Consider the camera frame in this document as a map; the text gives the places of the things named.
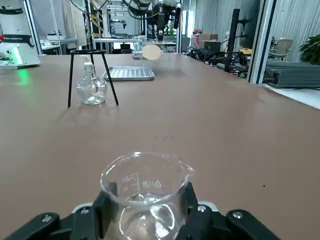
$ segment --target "green leaves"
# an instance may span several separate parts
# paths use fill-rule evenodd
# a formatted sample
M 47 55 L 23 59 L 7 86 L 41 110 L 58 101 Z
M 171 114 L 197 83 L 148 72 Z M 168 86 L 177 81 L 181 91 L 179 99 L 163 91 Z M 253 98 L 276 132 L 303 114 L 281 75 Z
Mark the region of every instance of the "green leaves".
M 309 40 L 300 46 L 299 51 L 302 62 L 320 65 L 320 34 L 309 37 Z

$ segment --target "brown table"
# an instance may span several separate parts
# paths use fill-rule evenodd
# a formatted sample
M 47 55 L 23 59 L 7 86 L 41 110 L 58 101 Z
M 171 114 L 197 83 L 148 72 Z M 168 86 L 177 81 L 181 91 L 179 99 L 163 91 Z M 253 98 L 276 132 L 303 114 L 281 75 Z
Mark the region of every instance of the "brown table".
M 97 73 L 103 74 L 100 56 Z M 320 113 L 183 55 L 107 55 L 152 66 L 154 81 L 115 82 L 107 104 L 72 92 L 70 56 L 0 71 L 0 236 L 31 217 L 62 217 L 100 191 L 100 174 L 132 151 L 175 153 L 196 170 L 199 200 L 252 212 L 282 239 L 318 239 Z M 83 75 L 75 58 L 74 80 Z

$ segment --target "green light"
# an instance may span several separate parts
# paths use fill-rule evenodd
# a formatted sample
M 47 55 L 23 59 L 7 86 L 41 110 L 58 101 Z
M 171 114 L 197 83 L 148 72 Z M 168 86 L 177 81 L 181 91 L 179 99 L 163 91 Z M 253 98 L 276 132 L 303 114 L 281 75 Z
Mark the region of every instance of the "green light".
M 19 82 L 16 82 L 14 85 L 16 86 L 27 86 L 30 85 L 31 80 L 28 74 L 28 70 L 26 69 L 20 69 L 17 71 L 19 76 Z
M 16 47 L 13 48 L 13 54 L 14 54 L 15 59 L 17 61 L 17 62 L 15 62 L 15 64 L 22 64 L 22 59 L 21 59 L 21 56 L 19 54 L 18 48 L 16 48 Z

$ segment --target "screw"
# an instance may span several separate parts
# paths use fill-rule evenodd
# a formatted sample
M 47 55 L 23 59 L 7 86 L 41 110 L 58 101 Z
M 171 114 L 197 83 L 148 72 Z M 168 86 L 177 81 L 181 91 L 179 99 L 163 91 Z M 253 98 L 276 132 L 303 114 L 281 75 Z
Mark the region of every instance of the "screw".
M 199 212 L 204 212 L 206 210 L 206 207 L 205 206 L 203 206 L 203 205 L 200 205 L 200 206 L 198 206 L 198 211 Z
M 86 209 L 86 208 L 84 208 L 84 209 L 82 209 L 82 210 L 81 210 L 81 212 L 80 212 L 80 213 L 81 213 L 81 214 L 87 214 L 88 212 L 89 212 L 89 210 L 88 210 L 88 209 Z
M 239 211 L 235 211 L 234 213 L 232 213 L 232 216 L 236 219 L 241 219 L 243 217 L 242 213 Z
M 51 219 L 52 219 L 52 216 L 45 215 L 45 217 L 42 218 L 42 222 L 43 222 L 43 223 L 47 223 L 47 222 L 50 222 Z

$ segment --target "aluminum tray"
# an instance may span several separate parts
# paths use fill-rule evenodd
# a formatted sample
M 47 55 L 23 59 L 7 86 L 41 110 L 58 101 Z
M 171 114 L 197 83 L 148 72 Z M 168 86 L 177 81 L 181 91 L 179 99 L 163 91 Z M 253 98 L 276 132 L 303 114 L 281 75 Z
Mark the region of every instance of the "aluminum tray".
M 112 81 L 150 81 L 155 78 L 151 68 L 145 66 L 112 66 L 109 70 Z M 102 77 L 109 81 L 107 72 Z

